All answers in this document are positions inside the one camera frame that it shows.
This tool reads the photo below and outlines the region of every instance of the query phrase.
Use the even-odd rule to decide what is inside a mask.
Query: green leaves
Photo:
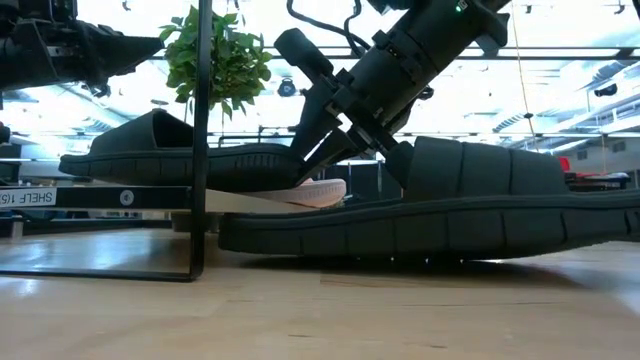
[[[236,31],[238,14],[220,16],[213,14],[211,39],[211,78],[209,109],[216,104],[229,118],[241,110],[246,115],[245,104],[254,105],[254,97],[264,90],[263,81],[271,79],[267,62],[272,55],[264,51],[262,34]],[[193,108],[196,83],[196,40],[198,35],[198,10],[193,6],[184,17],[171,18],[171,24],[161,27],[160,38],[165,41],[174,32],[180,36],[167,46],[165,58],[169,63],[167,86],[176,89],[178,103],[188,103]]]

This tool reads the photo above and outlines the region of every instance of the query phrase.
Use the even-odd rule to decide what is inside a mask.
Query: ceiling
[[[127,11],[122,0],[78,0],[78,7],[79,18],[84,21],[107,24],[126,35],[157,36],[159,26],[169,23],[172,16],[185,15],[196,2],[127,0]],[[625,5],[622,12],[620,4]],[[351,7],[350,0],[298,0],[295,5],[298,12],[333,24],[341,24]],[[214,9],[219,13],[235,12],[233,1],[214,0]],[[246,19],[244,29],[263,33],[267,45],[282,31],[300,27],[320,47],[346,46],[339,35],[292,19],[286,12],[285,0],[240,1],[240,9]],[[523,56],[543,58],[563,51],[568,57],[581,57],[615,53],[617,50],[611,48],[640,45],[640,22],[631,0],[520,0],[505,10],[515,14],[511,26],[515,22],[517,44],[526,48],[521,50]],[[379,29],[389,29],[401,15],[398,12],[380,16],[365,5],[363,14],[352,23],[352,31],[368,39]],[[516,32],[511,30],[507,48],[513,50]],[[567,47],[574,49],[549,49]],[[344,50],[323,51],[329,54]],[[543,135],[550,140],[542,146],[549,151],[575,142],[572,134],[628,133],[640,126],[636,113],[636,103],[640,104],[640,99],[636,99],[640,93],[640,65],[636,63],[568,58],[518,63],[483,60],[479,56],[474,59],[473,49],[469,54],[470,59],[455,61],[431,83],[435,96],[416,104],[409,123],[402,130],[411,133],[406,134],[407,137],[439,134],[528,148],[531,142],[526,137],[531,128],[523,120],[527,109],[536,114],[532,124],[534,132],[548,135]],[[333,63],[336,69],[349,69],[354,60]],[[304,98],[282,98],[273,94],[285,76],[291,77],[298,89],[308,87],[309,81],[284,60],[272,60],[270,67],[274,77],[256,105],[248,109],[247,116],[234,114],[233,121],[225,122],[223,127],[219,111],[214,110],[210,131],[256,133],[259,126],[285,128],[298,122]],[[191,122],[192,116],[186,107],[173,102],[174,90],[164,85],[167,73],[163,60],[147,61],[133,74],[110,79],[112,95],[101,99],[93,98],[80,84],[25,89],[14,94],[16,101],[5,104],[0,120],[17,133],[15,141],[43,144],[52,157],[88,151],[94,136],[157,107],[152,101],[169,103],[162,107]],[[615,74],[613,79],[609,79],[610,74]],[[615,96],[593,95],[595,88],[613,82],[619,88]]]

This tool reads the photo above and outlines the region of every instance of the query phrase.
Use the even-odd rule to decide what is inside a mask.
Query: black foam sandal
[[[415,148],[394,148],[386,165],[406,189],[402,200],[227,214],[219,246],[274,255],[501,259],[640,235],[640,191],[571,193],[552,156],[418,138]]]
[[[110,183],[140,186],[191,184],[193,128],[154,110],[96,137],[89,154],[64,155],[59,170]],[[230,192],[289,189],[304,159],[280,144],[209,149],[207,187]]]

